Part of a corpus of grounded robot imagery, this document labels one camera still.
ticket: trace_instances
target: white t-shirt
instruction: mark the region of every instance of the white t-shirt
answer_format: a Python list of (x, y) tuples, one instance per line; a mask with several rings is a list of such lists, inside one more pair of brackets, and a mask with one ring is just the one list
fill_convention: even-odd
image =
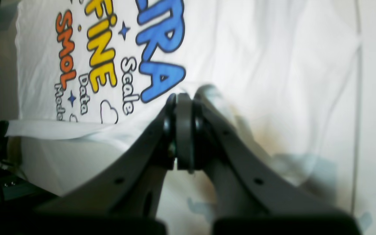
[(211, 85), (217, 110), (295, 185), (359, 46), (328, 0), (23, 0), (17, 31), (20, 116), (7, 135), (123, 153), (169, 94)]

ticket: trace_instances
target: white fabric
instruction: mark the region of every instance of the white fabric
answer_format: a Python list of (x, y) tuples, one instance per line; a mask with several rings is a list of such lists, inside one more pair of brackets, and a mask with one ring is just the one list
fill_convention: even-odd
[[(90, 66), (94, 51), (87, 47), (93, 46), (89, 43), (93, 40), (87, 34), (92, 25), (106, 19), (108, 11), (105, 8), (100, 11), (101, 19), (95, 12), (85, 15), (85, 7), (90, 2), (96, 1), (23, 0), (18, 5), (15, 43), (20, 116), (19, 120), (10, 122), (7, 135), (85, 138), (109, 143), (123, 153), (154, 119), (170, 93), (187, 92), (193, 96), (199, 87), (210, 84), (203, 88), (206, 97), (237, 128), (252, 151), (260, 152), (260, 146), (263, 147), (269, 155), (261, 155), (262, 160), (295, 185), (309, 177), (329, 114), (346, 83), (349, 65), (359, 46), (358, 37), (338, 18), (330, 1), (185, 0), (182, 3), (182, 0), (163, 0), (155, 1), (157, 5), (149, 1), (148, 8), (140, 13), (138, 6), (143, 8), (142, 1), (115, 0), (113, 12), (117, 22), (105, 35), (109, 36), (108, 30), (111, 31), (106, 48), (115, 50), (114, 54), (109, 52), (111, 58), (114, 55), (117, 83), (113, 82), (112, 86), (107, 78), (96, 93), (89, 82), (89, 73), (102, 63)], [(173, 20), (168, 19), (169, 11), (164, 10), (164, 14), (143, 24), (149, 9), (168, 6), (168, 3), (174, 7)], [(64, 19), (68, 9), (73, 19), (70, 28), (74, 50), (69, 53), (73, 68), (64, 64), (64, 73), (76, 71), (76, 77), (60, 90), (55, 85), (61, 83), (61, 58), (65, 62), (69, 57), (59, 56), (62, 44), (61, 40), (57, 41), (56, 18), (61, 13), (60, 19)], [(162, 33), (158, 29), (151, 34), (143, 31), (165, 21), (169, 21), (165, 26), (170, 27), (166, 32), (179, 27), (172, 36), (169, 34), (171, 40), (178, 36), (181, 40), (162, 43), (151, 58), (146, 56), (143, 61), (143, 51), (148, 54), (150, 48), (143, 43), (143, 36), (152, 38)], [(123, 32), (123, 22), (130, 28), (125, 40), (123, 33), (119, 34)], [(137, 63), (129, 71), (133, 78), (131, 86), (123, 84), (122, 79), (128, 76), (130, 68), (124, 65), (121, 69), (121, 62), (126, 58), (128, 61), (133, 58)], [(172, 72), (161, 71), (165, 73), (162, 75), (169, 75), (162, 80), (164, 83), (177, 81), (170, 89), (158, 86), (159, 93), (164, 93), (156, 98), (149, 92), (142, 95), (151, 85), (151, 77), (144, 73), (159, 71), (158, 67), (140, 66), (149, 61), (178, 66)], [(73, 107), (68, 100), (71, 92), (76, 97)], [(56, 100), (56, 93), (63, 95)], [(61, 106), (57, 107), (56, 101), (61, 101)], [(169, 174), (172, 178), (167, 177), (164, 184), (165, 199), (161, 199), (158, 217), (171, 226), (170, 234), (181, 234), (176, 231), (194, 229), (183, 223), (187, 199), (181, 189), (194, 190), (194, 201), (213, 202), (214, 199), (197, 187), (198, 182), (205, 181), (204, 175), (196, 175), (196, 186), (186, 180), (188, 174)], [(171, 207), (180, 207), (180, 215), (168, 210)], [(211, 207), (205, 207), (200, 214), (211, 211)], [(202, 233), (209, 225), (200, 223), (195, 229)]]

